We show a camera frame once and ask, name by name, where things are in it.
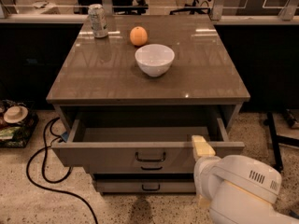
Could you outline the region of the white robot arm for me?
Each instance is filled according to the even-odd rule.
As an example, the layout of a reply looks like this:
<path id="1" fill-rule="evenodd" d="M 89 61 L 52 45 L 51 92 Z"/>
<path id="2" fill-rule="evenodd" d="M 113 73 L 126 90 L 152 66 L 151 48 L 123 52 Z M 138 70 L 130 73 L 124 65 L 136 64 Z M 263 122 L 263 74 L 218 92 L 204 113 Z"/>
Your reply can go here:
<path id="1" fill-rule="evenodd" d="M 242 155 L 220 158 L 201 135 L 192 148 L 196 193 L 210 201 L 214 224 L 299 224 L 273 207 L 282 183 L 277 170 Z"/>

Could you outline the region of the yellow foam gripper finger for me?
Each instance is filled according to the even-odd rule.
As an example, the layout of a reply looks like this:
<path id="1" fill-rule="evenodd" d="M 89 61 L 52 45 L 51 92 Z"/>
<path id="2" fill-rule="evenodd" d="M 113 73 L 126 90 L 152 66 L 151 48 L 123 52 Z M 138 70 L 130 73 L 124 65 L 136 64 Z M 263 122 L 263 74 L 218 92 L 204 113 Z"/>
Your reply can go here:
<path id="1" fill-rule="evenodd" d="M 212 157 L 216 155 L 213 147 L 206 141 L 202 135 L 192 136 L 192 153 L 196 161 L 202 157 Z"/>

